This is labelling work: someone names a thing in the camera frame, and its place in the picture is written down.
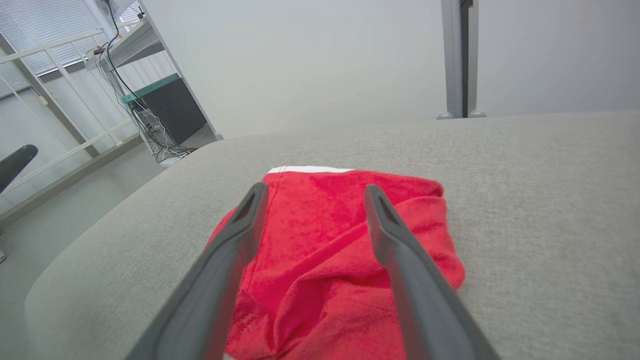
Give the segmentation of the grey partition post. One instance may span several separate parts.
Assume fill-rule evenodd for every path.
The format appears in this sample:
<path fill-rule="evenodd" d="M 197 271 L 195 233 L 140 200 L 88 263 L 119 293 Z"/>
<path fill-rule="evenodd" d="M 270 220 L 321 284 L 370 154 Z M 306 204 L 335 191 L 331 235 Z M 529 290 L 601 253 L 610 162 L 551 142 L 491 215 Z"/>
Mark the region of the grey partition post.
<path fill-rule="evenodd" d="M 478 109 L 480 0 L 440 0 L 446 110 L 438 119 L 483 118 Z"/>

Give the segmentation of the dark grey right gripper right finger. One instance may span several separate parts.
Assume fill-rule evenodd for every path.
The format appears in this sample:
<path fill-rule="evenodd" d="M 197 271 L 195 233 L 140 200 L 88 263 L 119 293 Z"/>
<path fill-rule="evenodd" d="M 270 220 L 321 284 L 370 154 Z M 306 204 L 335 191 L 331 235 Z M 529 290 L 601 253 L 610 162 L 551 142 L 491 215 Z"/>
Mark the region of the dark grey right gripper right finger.
<path fill-rule="evenodd" d="M 382 189 L 365 187 L 372 250 L 390 278 L 407 360 L 501 360 Z"/>

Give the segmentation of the black office chair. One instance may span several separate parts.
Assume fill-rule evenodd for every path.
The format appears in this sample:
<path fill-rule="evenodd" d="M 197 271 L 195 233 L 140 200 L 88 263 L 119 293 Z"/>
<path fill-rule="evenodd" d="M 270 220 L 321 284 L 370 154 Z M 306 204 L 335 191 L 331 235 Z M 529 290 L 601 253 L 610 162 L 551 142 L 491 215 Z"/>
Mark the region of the black office chair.
<path fill-rule="evenodd" d="M 25 145 L 0 161 L 0 195 L 38 155 L 38 152 L 39 150 L 35 145 Z M 17 210 L 9 215 L 9 221 L 7 224 L 3 223 L 3 219 L 0 219 L 0 237 L 2 237 L 7 226 L 11 226 L 19 219 L 22 219 L 26 214 L 32 212 L 34 207 L 39 206 L 38 202 L 34 202 L 36 200 L 37 197 L 32 197 L 21 203 Z"/>

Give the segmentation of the metal frame desk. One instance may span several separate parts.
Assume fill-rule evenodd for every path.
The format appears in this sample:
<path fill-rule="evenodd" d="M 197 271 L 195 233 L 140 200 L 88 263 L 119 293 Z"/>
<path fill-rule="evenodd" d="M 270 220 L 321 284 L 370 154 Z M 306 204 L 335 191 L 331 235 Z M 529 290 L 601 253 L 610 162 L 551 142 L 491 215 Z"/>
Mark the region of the metal frame desk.
<path fill-rule="evenodd" d="M 126 89 L 133 100 L 141 98 L 142 91 L 141 89 L 134 90 L 126 85 L 118 68 L 165 51 L 177 70 L 178 77 L 182 78 L 183 73 L 175 63 L 173 55 L 165 49 L 164 40 L 154 29 L 153 21 L 147 19 L 145 14 L 141 15 L 133 30 L 121 37 L 120 30 L 126 25 L 118 23 L 116 17 L 121 15 L 133 2 L 142 2 L 142 0 L 84 0 L 84 2 L 108 39 L 107 45 L 102 46 L 102 55 L 105 59 L 100 59 L 98 64 L 89 65 L 87 68 L 108 71 L 107 79 L 117 81 L 116 88 L 121 91 Z"/>

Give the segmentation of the red shorts with white stripe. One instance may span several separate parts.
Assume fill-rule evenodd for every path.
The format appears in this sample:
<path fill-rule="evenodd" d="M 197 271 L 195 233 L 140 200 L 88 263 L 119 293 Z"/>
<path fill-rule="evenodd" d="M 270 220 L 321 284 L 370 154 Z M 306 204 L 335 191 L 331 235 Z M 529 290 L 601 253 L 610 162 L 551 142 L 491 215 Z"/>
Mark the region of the red shorts with white stripe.
<path fill-rule="evenodd" d="M 365 187 L 377 185 L 448 283 L 466 278 L 443 186 L 427 178 L 281 166 L 263 178 L 262 239 L 238 287 L 226 353 L 235 360 L 405 360 L 391 283 L 374 255 Z"/>

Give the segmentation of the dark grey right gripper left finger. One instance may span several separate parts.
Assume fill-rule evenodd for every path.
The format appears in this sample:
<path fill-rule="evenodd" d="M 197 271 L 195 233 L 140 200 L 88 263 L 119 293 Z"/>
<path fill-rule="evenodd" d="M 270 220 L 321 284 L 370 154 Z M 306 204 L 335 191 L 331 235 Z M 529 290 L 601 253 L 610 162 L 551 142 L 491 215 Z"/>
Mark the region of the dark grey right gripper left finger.
<path fill-rule="evenodd" d="M 224 360 L 245 267 L 259 249 L 269 187 L 255 183 L 125 360 Z"/>

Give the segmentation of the black computer tower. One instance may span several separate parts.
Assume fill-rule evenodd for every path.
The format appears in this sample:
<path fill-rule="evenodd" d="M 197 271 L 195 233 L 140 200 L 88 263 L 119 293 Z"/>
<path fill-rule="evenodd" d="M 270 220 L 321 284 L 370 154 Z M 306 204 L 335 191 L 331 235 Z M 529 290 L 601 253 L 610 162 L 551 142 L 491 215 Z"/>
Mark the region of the black computer tower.
<path fill-rule="evenodd" d="M 162 123 L 167 136 L 175 145 L 181 145 L 201 130 L 207 121 L 190 93 L 185 81 L 178 75 L 167 77 L 167 82 L 141 97 L 146 109 Z"/>

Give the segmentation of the white metal railing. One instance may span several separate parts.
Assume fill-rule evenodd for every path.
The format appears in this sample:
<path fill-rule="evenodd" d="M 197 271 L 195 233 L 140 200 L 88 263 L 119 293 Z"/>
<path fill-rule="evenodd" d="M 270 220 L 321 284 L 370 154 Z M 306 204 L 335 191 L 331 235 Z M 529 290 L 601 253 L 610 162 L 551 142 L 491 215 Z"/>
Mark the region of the white metal railing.
<path fill-rule="evenodd" d="M 13 54 L 0 48 L 0 160 L 25 145 L 38 149 L 0 190 L 0 231 L 138 145 L 130 117 L 83 54 L 100 33 Z"/>

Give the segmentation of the white window blinds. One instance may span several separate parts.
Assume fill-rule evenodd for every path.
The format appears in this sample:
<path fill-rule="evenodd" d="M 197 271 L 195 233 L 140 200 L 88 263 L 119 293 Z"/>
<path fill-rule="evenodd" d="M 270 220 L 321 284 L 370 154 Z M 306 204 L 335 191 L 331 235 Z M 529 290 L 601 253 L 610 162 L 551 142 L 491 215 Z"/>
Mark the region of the white window blinds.
<path fill-rule="evenodd" d="M 124 2 L 129 7 L 115 16 L 117 23 L 137 19 L 140 13 L 137 0 Z M 0 34 L 16 52 L 98 29 L 99 24 L 84 0 L 0 0 Z M 101 32 L 93 37 L 55 46 L 52 52 L 63 66 L 70 66 L 82 61 L 79 52 L 85 54 L 90 48 L 106 44 L 108 40 Z M 44 51 L 28 55 L 22 60 L 37 76 L 57 70 Z M 11 62 L 0 64 L 0 78 L 4 79 L 0 79 L 0 97 L 12 93 L 7 84 L 16 91 L 29 86 L 25 76 Z"/>

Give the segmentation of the teal green panel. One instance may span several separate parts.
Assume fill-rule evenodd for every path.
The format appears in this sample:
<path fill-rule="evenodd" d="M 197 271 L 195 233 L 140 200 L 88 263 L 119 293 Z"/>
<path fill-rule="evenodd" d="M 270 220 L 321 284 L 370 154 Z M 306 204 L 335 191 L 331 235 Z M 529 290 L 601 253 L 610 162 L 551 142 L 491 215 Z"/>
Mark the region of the teal green panel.
<path fill-rule="evenodd" d="M 181 77 L 178 75 L 178 73 L 174 73 L 171 74 L 167 77 L 164 77 L 160 80 L 157 80 L 156 82 L 153 82 L 149 85 L 146 85 L 143 88 L 137 89 L 135 91 L 133 91 L 132 93 L 129 93 L 125 96 L 121 96 L 120 101 L 123 104 L 128 104 L 131 101 L 134 101 L 134 98 L 141 98 L 143 96 L 146 96 L 147 94 L 150 94 L 151 92 L 160 89 L 162 87 L 164 87 L 165 85 L 171 84 L 172 82 L 176 81 L 176 80 L 180 80 Z"/>

